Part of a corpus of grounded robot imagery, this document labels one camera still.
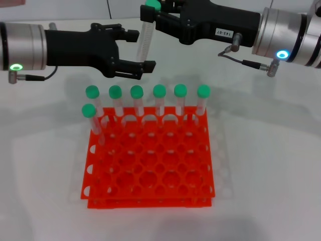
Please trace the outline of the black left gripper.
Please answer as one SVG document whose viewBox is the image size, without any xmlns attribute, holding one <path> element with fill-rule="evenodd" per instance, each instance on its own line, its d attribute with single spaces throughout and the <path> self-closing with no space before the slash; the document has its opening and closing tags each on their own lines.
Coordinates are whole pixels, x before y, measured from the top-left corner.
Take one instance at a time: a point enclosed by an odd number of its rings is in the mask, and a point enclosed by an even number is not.
<svg viewBox="0 0 321 241">
<path fill-rule="evenodd" d="M 45 30 L 48 66 L 93 67 L 105 77 L 140 80 L 152 73 L 156 62 L 118 60 L 115 40 L 136 43 L 138 30 L 125 30 L 121 24 L 92 23 L 86 32 Z"/>
</svg>

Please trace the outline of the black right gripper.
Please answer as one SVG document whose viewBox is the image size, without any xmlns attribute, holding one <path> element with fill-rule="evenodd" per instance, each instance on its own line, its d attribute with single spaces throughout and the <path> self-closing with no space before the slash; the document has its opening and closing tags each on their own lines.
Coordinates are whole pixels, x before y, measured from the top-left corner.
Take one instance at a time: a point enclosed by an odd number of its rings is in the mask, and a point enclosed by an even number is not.
<svg viewBox="0 0 321 241">
<path fill-rule="evenodd" d="M 155 23 L 155 29 L 191 45 L 200 39 L 232 43 L 234 35 L 242 35 L 241 46 L 252 47 L 256 38 L 260 13 L 214 4 L 211 1 L 160 0 L 161 11 L 140 6 L 140 20 Z M 164 12 L 180 12 L 180 18 Z"/>
</svg>

